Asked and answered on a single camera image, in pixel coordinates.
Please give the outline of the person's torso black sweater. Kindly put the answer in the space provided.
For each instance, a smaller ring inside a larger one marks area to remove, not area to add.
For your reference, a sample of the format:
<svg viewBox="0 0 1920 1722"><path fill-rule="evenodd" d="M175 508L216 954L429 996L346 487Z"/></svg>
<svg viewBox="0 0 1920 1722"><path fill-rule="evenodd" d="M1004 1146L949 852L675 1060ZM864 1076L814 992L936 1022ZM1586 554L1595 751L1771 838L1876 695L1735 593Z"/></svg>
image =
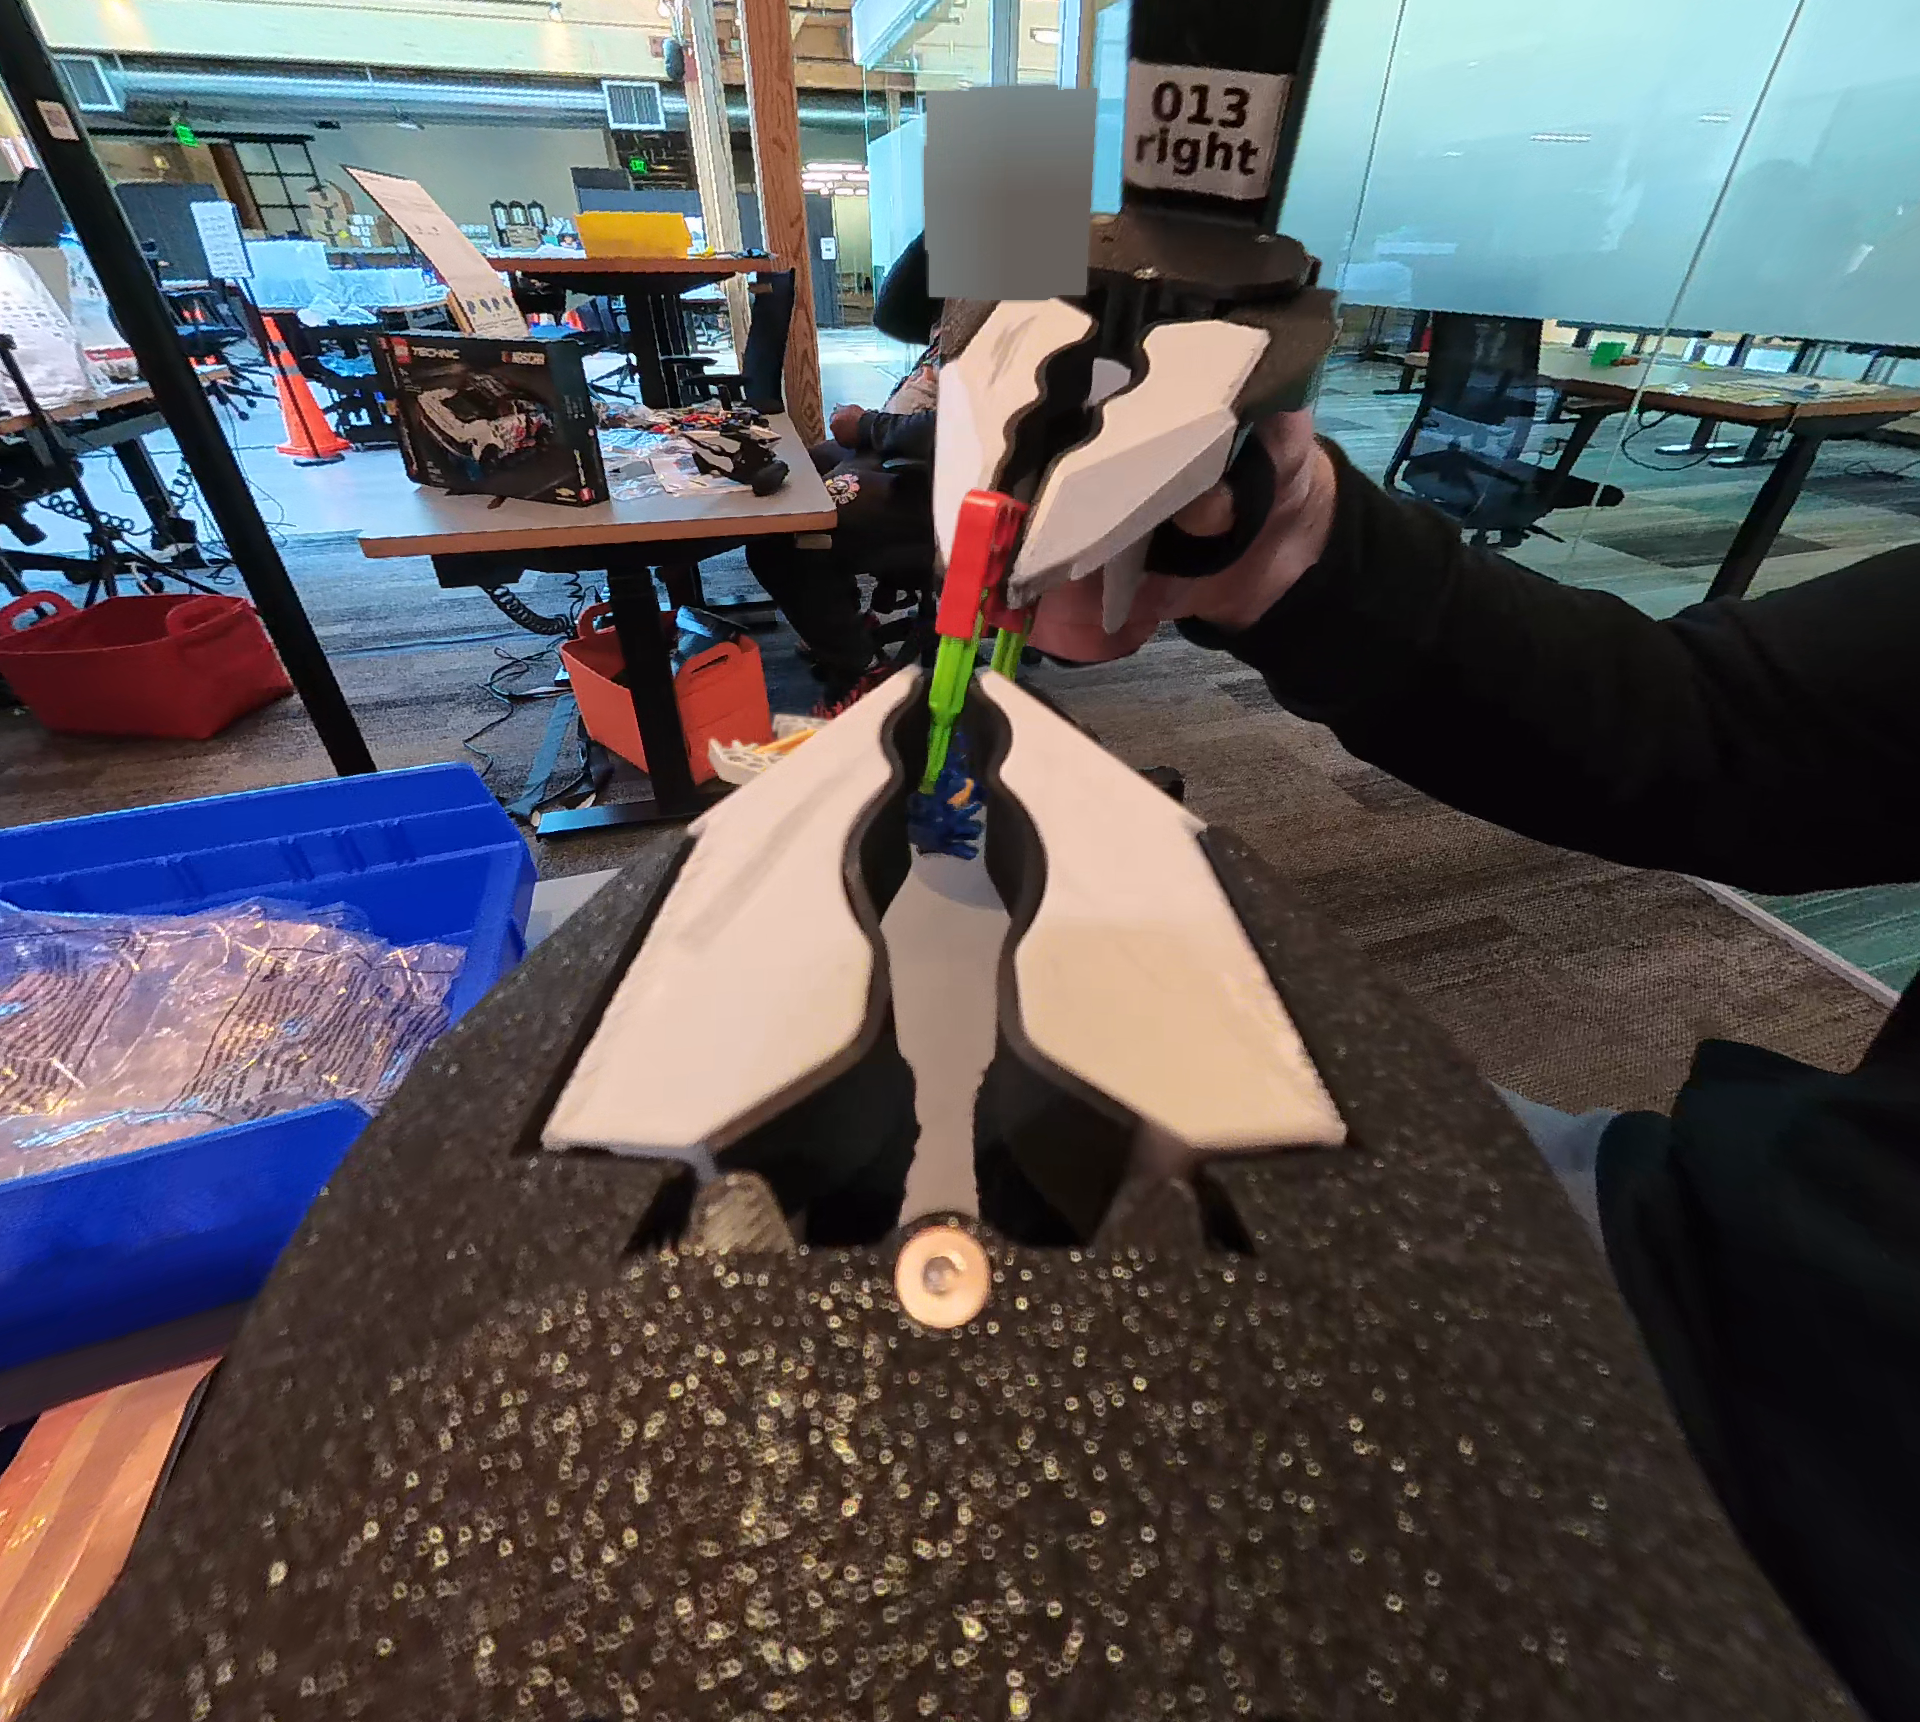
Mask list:
<svg viewBox="0 0 1920 1722"><path fill-rule="evenodd" d="M1709 1039L1597 1149L1603 1247L1740 1542L1872 1718L1919 1716L1919 994L1850 1069Z"/></svg>

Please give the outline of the clear parts bags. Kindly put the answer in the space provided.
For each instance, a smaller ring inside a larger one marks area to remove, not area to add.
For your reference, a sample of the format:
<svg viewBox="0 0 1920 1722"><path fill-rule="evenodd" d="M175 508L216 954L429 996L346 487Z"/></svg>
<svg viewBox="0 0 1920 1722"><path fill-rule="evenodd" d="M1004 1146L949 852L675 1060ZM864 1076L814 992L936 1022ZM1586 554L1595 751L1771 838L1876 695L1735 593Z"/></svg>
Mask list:
<svg viewBox="0 0 1920 1722"><path fill-rule="evenodd" d="M597 446L612 501L713 494L720 484L696 460L693 439L679 428L601 425Z"/></svg>

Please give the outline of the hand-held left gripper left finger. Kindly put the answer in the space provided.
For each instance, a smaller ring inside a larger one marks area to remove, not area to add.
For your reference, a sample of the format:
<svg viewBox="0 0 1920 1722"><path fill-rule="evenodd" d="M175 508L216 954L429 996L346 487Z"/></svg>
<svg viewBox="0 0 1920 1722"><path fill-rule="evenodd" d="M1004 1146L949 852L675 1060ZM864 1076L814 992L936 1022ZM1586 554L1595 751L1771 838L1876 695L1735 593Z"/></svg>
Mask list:
<svg viewBox="0 0 1920 1722"><path fill-rule="evenodd" d="M893 673L693 822L547 1151L752 1171L813 1245L901 1226L921 1122L883 917L924 685Z"/></svg>

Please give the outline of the person's right hand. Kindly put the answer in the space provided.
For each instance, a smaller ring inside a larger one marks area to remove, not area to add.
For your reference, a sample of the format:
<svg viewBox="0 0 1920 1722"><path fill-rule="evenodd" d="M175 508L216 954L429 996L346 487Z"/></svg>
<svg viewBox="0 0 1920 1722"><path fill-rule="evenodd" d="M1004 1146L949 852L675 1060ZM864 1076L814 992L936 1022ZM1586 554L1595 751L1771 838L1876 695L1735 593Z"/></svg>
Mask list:
<svg viewBox="0 0 1920 1722"><path fill-rule="evenodd" d="M1068 664L1129 658L1173 628L1202 647L1222 647L1259 624L1317 566L1336 508L1336 463L1308 408L1259 424L1272 500L1261 531L1222 570L1202 578L1141 575L1126 614L1106 621L1106 571L1062 581L1041 600L1031 646Z"/></svg>

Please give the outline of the person's right forearm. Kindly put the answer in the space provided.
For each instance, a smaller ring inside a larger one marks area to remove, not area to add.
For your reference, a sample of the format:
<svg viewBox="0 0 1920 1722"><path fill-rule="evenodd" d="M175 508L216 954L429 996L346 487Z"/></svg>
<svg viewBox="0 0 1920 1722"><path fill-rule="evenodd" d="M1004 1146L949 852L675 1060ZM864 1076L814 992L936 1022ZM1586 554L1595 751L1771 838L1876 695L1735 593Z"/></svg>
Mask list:
<svg viewBox="0 0 1920 1722"><path fill-rule="evenodd" d="M1755 893L1916 881L1916 545L1655 617L1331 460L1321 557L1248 628L1183 621L1190 641L1543 845Z"/></svg>

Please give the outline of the orange traffic cone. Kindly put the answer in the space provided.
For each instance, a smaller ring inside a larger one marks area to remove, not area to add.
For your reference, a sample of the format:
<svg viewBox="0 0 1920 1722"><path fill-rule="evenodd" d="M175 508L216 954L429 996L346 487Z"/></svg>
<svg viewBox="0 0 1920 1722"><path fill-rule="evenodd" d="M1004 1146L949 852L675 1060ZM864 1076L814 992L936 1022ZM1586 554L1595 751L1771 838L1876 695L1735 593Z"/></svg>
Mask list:
<svg viewBox="0 0 1920 1722"><path fill-rule="evenodd" d="M273 318L261 318L258 337L273 370L284 425L284 439L279 443L279 454L301 466L342 461L350 454L353 443L338 434L327 417L312 381L299 366Z"/></svg>

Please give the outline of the dark standing desk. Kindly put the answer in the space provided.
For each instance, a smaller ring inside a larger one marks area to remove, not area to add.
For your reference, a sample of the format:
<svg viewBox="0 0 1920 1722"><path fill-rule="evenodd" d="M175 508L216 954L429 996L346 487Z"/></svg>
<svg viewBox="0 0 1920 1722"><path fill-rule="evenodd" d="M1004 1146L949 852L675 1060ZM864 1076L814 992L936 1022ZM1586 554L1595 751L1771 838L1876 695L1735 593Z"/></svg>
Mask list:
<svg viewBox="0 0 1920 1722"><path fill-rule="evenodd" d="M566 300L618 304L624 325L607 318L607 337L624 337L639 400L653 412L693 408L710 397L756 414L785 414L785 367L798 284L795 270L767 251L685 256L535 254L486 256L508 277L524 312L563 312ZM689 344L685 296L725 279L750 279L745 362L725 370Z"/></svg>

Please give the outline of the wooden post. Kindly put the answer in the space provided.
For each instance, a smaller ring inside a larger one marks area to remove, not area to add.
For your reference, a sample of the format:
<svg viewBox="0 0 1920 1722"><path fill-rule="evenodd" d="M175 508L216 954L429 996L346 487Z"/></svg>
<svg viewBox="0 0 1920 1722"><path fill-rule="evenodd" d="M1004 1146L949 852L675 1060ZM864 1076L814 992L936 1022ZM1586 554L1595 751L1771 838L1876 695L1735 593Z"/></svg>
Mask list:
<svg viewBox="0 0 1920 1722"><path fill-rule="evenodd" d="M763 231L771 254L786 261L795 284L786 356L785 412L805 443L826 434L819 315L810 273L805 194L803 118L789 0L734 0Z"/></svg>

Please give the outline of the orange tote bin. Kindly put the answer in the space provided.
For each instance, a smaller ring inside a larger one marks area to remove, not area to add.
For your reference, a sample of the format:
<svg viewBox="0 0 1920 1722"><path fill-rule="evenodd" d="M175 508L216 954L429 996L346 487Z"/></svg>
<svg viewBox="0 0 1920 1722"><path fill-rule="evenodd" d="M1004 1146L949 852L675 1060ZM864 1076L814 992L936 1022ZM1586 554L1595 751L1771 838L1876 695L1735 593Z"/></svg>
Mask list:
<svg viewBox="0 0 1920 1722"><path fill-rule="evenodd" d="M710 746L767 746L774 739L773 710L758 641L745 628L706 607L661 616L668 667L687 741L691 778L719 780ZM639 771L648 769L629 664L612 624L612 604L597 602L579 617L561 647L586 736Z"/></svg>

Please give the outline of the wooden desk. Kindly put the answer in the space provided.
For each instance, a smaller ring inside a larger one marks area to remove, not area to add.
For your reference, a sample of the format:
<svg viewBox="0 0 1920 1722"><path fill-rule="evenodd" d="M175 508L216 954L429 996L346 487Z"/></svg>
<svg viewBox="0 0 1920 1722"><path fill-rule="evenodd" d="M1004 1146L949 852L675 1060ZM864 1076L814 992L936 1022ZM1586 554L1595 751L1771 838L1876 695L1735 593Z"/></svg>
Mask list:
<svg viewBox="0 0 1920 1722"><path fill-rule="evenodd" d="M824 534L834 524L832 498L795 422L779 414L773 428L786 466L773 494L752 494L738 484L696 494L653 485L618 491L592 508L531 500L492 506L485 495L390 480L356 524L356 543L373 559L486 559L527 571L607 578L646 763L645 792L637 799L543 813L541 838L685 823L726 796L723 781L694 775L658 575L682 561L728 554L752 538Z"/></svg>

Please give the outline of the black stand pole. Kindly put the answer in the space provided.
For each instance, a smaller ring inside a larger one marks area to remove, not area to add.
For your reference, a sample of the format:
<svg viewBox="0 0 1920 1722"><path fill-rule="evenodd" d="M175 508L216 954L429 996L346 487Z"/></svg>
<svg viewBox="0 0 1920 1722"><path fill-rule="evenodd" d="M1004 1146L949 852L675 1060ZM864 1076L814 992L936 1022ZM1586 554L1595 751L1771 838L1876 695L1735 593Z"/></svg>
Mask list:
<svg viewBox="0 0 1920 1722"><path fill-rule="evenodd" d="M109 296L118 332L193 471L252 606L337 774L377 769L301 592L228 443L175 313L155 279L84 124L69 99L29 0L3 0L3 78L41 168Z"/></svg>

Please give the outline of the colourful rod connector toy model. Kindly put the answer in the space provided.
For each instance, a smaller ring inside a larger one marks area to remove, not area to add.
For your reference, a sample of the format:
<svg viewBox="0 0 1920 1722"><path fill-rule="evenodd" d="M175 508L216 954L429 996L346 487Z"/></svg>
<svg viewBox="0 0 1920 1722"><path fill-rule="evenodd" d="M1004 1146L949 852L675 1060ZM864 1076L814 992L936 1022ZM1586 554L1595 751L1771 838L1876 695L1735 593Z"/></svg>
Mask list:
<svg viewBox="0 0 1920 1722"><path fill-rule="evenodd" d="M1027 514L1028 506L1007 491L975 487L963 495L932 617L924 765L907 806L908 844L924 855L976 860L985 847L989 804L961 722L987 629L995 629L991 673L1020 678L1034 614L1017 607L1007 585Z"/></svg>

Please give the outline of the crumpled clear plastic bags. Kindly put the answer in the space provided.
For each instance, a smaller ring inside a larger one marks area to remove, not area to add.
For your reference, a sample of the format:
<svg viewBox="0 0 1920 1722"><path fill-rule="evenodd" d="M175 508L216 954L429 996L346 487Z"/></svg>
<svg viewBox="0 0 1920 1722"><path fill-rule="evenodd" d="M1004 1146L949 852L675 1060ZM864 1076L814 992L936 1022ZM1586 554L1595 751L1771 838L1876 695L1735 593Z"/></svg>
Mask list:
<svg viewBox="0 0 1920 1722"><path fill-rule="evenodd" d="M452 1022L459 941L346 906L3 909L3 1180L311 1108L377 1113Z"/></svg>

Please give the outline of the blue plastic bin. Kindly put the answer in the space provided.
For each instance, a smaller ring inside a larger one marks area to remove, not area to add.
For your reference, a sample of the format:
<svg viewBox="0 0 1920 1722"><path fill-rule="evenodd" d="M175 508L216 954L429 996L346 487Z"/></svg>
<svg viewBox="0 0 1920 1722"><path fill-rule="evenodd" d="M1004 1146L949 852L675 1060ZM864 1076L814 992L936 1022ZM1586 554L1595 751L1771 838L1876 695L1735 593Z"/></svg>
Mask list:
<svg viewBox="0 0 1920 1722"><path fill-rule="evenodd" d="M280 783L11 826L4 897L57 914L346 906L465 950L459 1020L524 954L537 868L468 763ZM3 1370L251 1301L373 1116L314 1105L4 1183Z"/></svg>

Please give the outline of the glass room desk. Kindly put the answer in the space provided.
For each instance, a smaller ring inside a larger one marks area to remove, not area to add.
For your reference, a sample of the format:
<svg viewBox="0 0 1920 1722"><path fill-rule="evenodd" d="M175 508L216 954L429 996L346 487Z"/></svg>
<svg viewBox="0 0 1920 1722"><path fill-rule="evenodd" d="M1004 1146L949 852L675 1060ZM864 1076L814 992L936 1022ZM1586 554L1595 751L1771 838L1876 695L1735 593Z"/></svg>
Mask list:
<svg viewBox="0 0 1920 1722"><path fill-rule="evenodd" d="M1543 346L1540 376L1615 405L1577 471L1616 508L1549 511L1484 550L1647 614L1784 590L1916 545L1916 385Z"/></svg>

